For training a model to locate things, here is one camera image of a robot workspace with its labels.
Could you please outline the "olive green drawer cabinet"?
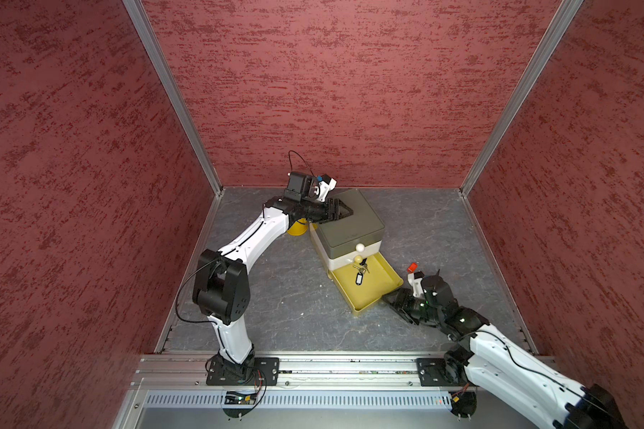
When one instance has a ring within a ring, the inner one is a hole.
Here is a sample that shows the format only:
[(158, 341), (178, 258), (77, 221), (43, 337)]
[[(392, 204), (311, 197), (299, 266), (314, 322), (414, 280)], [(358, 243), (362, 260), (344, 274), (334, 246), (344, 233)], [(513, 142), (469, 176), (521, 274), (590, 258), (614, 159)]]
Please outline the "olive green drawer cabinet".
[(352, 209), (350, 216), (327, 223), (315, 223), (311, 233), (329, 259), (359, 253), (369, 256), (379, 252), (385, 235), (385, 224), (361, 191), (349, 189), (336, 199)]

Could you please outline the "white drawer yellow knob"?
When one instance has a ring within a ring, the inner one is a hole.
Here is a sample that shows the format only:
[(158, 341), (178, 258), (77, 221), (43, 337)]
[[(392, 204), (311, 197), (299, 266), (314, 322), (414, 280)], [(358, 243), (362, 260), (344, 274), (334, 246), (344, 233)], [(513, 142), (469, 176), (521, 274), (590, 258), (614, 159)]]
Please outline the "white drawer yellow knob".
[(323, 251), (321, 252), (321, 259), (327, 268), (328, 271), (333, 272), (337, 269), (340, 269), (345, 266), (352, 266), (356, 264), (361, 264), (361, 262), (369, 257), (356, 256), (354, 259), (350, 258), (339, 258), (339, 259), (328, 259)]

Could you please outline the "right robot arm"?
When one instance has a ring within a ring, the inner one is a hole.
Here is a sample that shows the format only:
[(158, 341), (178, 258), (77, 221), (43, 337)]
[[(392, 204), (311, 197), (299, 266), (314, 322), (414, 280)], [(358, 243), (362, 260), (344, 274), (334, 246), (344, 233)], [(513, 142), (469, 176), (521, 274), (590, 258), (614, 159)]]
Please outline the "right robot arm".
[(627, 427), (607, 390), (557, 372), (448, 294), (416, 298), (401, 288), (382, 300), (407, 323), (436, 328), (456, 343), (445, 354), (449, 382), (488, 391), (538, 428)]

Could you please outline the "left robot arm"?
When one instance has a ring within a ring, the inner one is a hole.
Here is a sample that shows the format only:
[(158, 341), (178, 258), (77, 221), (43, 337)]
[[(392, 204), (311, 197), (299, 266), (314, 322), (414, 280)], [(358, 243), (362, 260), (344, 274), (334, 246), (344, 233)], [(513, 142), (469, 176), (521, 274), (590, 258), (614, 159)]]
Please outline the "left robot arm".
[(203, 251), (191, 299), (213, 325), (223, 362), (238, 369), (252, 367), (254, 346), (244, 315), (250, 303), (249, 273), (259, 257), (300, 220), (329, 223), (352, 215), (353, 210), (339, 198), (320, 202), (275, 197), (236, 239), (220, 250)]

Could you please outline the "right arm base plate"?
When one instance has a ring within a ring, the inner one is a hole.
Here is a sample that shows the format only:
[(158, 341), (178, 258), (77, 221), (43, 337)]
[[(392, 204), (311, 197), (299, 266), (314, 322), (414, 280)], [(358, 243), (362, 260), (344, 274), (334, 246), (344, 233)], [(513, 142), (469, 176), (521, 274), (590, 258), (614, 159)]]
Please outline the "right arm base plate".
[(476, 386), (465, 373), (466, 364), (450, 357), (416, 359), (417, 373), (422, 387), (456, 388)]

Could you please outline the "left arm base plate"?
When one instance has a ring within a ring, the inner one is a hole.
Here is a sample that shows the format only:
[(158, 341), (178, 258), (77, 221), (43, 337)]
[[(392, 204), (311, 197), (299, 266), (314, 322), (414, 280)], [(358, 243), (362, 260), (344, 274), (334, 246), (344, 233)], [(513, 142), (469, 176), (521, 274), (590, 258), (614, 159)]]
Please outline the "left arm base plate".
[(251, 357), (243, 364), (234, 364), (221, 355), (206, 363), (208, 386), (276, 386), (279, 375), (278, 357)]

